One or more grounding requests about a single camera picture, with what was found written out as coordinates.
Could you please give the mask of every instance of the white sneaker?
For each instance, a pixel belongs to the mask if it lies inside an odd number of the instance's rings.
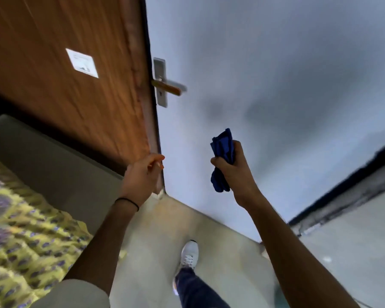
[[[181,251],[181,260],[180,265],[178,266],[177,273],[172,280],[172,289],[174,294],[178,296],[177,285],[175,283],[175,277],[184,267],[190,267],[192,270],[195,269],[195,266],[198,262],[198,244],[194,240],[188,241]]]

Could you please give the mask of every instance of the yellow patterned bedsheet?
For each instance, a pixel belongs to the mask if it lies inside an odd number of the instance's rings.
[[[28,307],[63,279],[91,239],[0,163],[0,307]]]

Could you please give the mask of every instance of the black wristband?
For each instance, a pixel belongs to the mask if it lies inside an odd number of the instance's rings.
[[[127,198],[118,198],[117,200],[114,201],[117,202],[118,200],[127,200],[128,202],[130,203],[133,203],[136,207],[137,207],[137,212],[139,211],[140,207],[134,202],[134,201],[131,201],[130,199],[127,199]]]

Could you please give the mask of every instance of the blue towel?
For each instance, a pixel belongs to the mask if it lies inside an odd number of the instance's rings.
[[[234,143],[232,142],[232,135],[230,129],[225,129],[224,132],[217,137],[213,137],[211,148],[216,157],[222,157],[229,164],[235,161]],[[215,168],[211,175],[211,183],[217,192],[230,191],[230,187],[225,180],[225,177],[219,168]]]

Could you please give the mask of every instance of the white label on door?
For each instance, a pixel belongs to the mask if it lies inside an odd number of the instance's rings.
[[[69,50],[68,48],[66,48],[66,51],[75,70],[98,77],[96,65],[91,56]]]

